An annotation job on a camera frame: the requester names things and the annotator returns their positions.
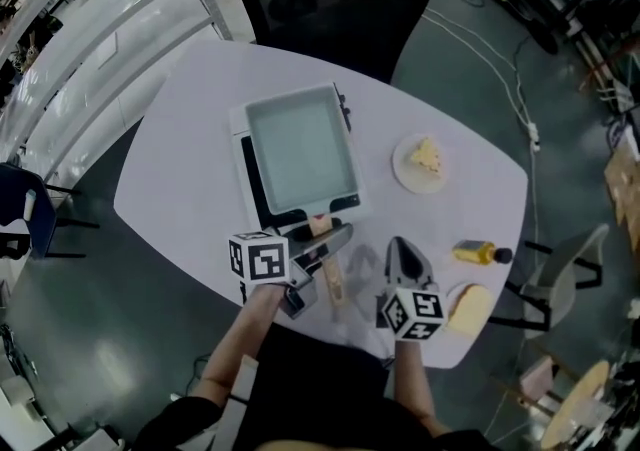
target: chair back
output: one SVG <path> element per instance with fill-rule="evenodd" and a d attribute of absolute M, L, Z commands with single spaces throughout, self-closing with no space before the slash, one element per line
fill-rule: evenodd
<path fill-rule="evenodd" d="M 26 222 L 33 255 L 44 257 L 56 227 L 56 211 L 40 177 L 19 167 L 0 163 L 0 225 L 6 227 L 24 215 L 25 196 L 36 193 L 31 219 Z"/>
<path fill-rule="evenodd" d="M 242 0 L 260 45 L 390 83 L 429 0 Z"/>
<path fill-rule="evenodd" d="M 556 246 L 545 263 L 523 287 L 523 295 L 546 300 L 551 308 L 551 326 L 560 322 L 571 310 L 576 295 L 576 265 L 578 258 L 602 266 L 602 245 L 609 234 L 609 226 L 597 227 L 569 238 Z M 535 309 L 526 308 L 534 317 Z M 529 338 L 541 332 L 527 331 Z"/>

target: yellow bottle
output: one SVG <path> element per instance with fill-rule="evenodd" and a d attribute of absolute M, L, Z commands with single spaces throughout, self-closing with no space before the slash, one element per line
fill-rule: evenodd
<path fill-rule="evenodd" d="M 490 241 L 464 240 L 453 247 L 453 255 L 460 261 L 486 266 L 492 261 L 509 264 L 513 252 L 509 248 L 496 248 Z"/>

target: concrete floor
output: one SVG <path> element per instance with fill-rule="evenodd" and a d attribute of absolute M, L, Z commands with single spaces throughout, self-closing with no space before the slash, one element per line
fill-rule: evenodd
<path fill-rule="evenodd" d="M 507 56 L 526 35 L 490 1 L 480 9 L 459 0 L 432 0 L 429 7 L 474 28 Z M 579 292 L 569 316 L 541 339 L 575 370 L 584 371 L 615 353 L 624 337 L 627 301 L 638 292 L 629 240 L 615 226 L 603 179 L 609 150 L 601 122 L 608 114 L 592 94 L 577 92 L 585 69 L 572 46 L 562 46 L 551 57 L 530 42 L 519 65 L 543 144 L 537 157 L 540 241 L 553 246 L 597 223 L 612 226 L 605 245 L 604 285 Z M 511 80 L 512 73 L 503 67 Z M 529 168 L 527 142 L 502 85 L 441 29 L 425 21 L 418 24 L 393 84 L 458 119 Z M 84 196 L 63 209 L 102 228 L 62 229 L 52 250 L 82 250 L 88 258 L 29 261 L 8 317 L 19 345 L 37 365 L 34 388 L 51 421 L 57 426 L 68 422 L 81 431 L 110 424 L 129 440 L 163 408 L 170 393 L 184 391 L 193 359 L 216 345 L 237 312 L 152 250 L 114 213 L 120 169 L 134 134 L 135 129 L 123 136 L 95 164 L 80 182 Z M 523 238 L 532 237 L 528 211 Z M 519 251 L 517 261 L 512 280 L 521 283 L 530 260 Z M 507 293 L 496 313 L 521 311 L 521 303 Z M 489 375 L 507 381 L 524 370 L 534 354 L 529 347 L 521 349 L 521 343 L 521 331 L 488 325 L 457 368 L 429 371 L 446 424 L 487 428 L 502 398 Z M 488 437 L 500 439 L 525 421 L 524 410 L 507 400 Z M 527 449 L 522 438 L 527 432 L 522 428 L 498 445 Z"/>

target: desk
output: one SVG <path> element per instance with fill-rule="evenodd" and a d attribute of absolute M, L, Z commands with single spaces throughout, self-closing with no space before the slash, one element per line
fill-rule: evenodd
<path fill-rule="evenodd" d="M 160 254 L 241 304 L 226 238 L 250 229 L 234 163 L 230 110 L 328 81 L 336 83 L 351 109 L 354 154 L 372 213 L 355 223 L 353 239 L 338 254 L 352 302 L 334 314 L 319 280 L 318 303 L 295 321 L 282 313 L 276 321 L 386 358 L 393 354 L 393 337 L 375 329 L 374 315 L 391 238 L 403 236 L 429 257 L 442 292 L 475 282 L 497 300 L 510 266 L 456 262 L 451 249 L 462 239 L 515 249 L 524 217 L 524 170 L 432 106 L 321 60 L 251 44 L 202 41 L 177 62 L 148 108 L 122 169 L 114 207 Z M 449 163 L 447 183 L 428 196 L 408 192 L 391 168 L 395 146 L 420 132 L 436 137 Z M 452 368 L 473 341 L 452 331 L 434 335 L 422 345 L 424 364 Z"/>
<path fill-rule="evenodd" d="M 549 426 L 542 436 L 542 449 L 552 449 L 564 442 L 564 431 L 570 422 L 575 408 L 586 398 L 595 396 L 609 378 L 609 363 L 605 360 L 598 362 L 575 384 L 569 395 L 560 405 L 556 414 L 551 418 Z"/>

